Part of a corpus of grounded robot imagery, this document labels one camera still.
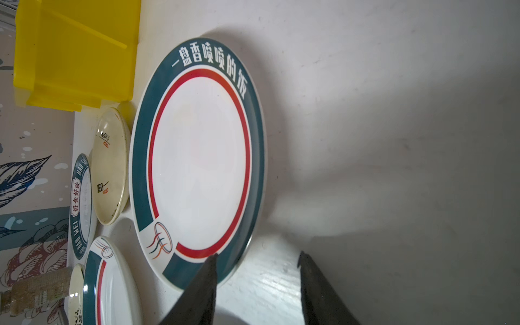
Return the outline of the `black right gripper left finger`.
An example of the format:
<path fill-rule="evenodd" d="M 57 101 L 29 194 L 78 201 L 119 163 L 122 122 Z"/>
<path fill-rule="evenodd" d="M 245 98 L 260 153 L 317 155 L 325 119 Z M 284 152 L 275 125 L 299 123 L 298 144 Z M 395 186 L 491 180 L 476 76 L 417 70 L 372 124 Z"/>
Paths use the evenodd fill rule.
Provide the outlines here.
<path fill-rule="evenodd" d="M 217 295 L 217 258 L 207 258 L 160 324 L 213 324 Z"/>

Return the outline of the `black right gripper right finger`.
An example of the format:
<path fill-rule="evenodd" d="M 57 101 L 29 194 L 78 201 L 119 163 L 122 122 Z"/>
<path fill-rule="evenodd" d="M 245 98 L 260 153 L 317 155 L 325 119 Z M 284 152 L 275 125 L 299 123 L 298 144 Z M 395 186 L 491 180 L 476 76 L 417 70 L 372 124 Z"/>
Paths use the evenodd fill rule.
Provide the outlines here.
<path fill-rule="evenodd" d="M 360 324 L 315 261 L 304 251 L 300 253 L 298 268 L 305 324 Z"/>

